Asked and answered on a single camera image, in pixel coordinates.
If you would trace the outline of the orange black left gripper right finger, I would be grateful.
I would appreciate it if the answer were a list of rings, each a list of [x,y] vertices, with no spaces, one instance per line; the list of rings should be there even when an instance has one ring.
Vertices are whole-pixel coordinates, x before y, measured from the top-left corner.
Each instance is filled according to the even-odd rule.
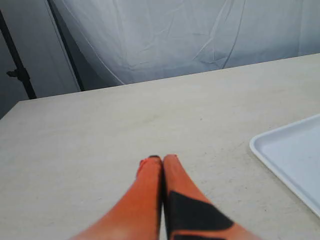
[[[195,185],[175,154],[163,159],[164,215],[169,240],[259,240],[217,209]]]

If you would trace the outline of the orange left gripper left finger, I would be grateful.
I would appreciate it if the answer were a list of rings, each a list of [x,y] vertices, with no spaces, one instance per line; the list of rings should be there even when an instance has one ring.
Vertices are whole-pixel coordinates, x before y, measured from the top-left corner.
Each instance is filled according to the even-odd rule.
[[[93,225],[72,240],[158,240],[162,209],[163,165],[159,156],[139,163],[124,196]]]

